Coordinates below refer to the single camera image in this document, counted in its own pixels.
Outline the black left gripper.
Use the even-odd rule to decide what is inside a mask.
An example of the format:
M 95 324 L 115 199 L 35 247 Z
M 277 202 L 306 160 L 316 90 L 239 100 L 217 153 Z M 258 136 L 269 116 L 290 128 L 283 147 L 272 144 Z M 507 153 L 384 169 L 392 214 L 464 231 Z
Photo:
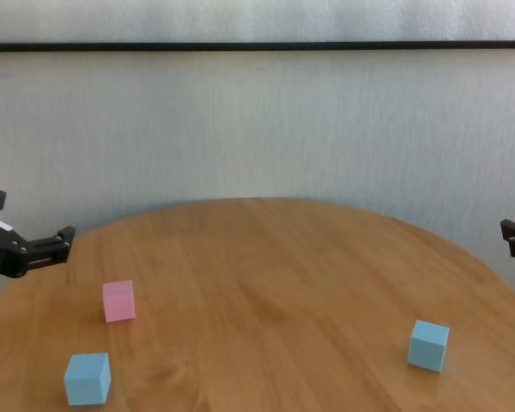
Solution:
M 3 209 L 7 193 L 0 190 L 0 210 Z M 28 270 L 36 270 L 67 262 L 74 243 L 76 229 L 67 226 L 54 236 L 28 241 L 21 238 L 12 226 L 0 221 L 0 275 L 20 278 Z

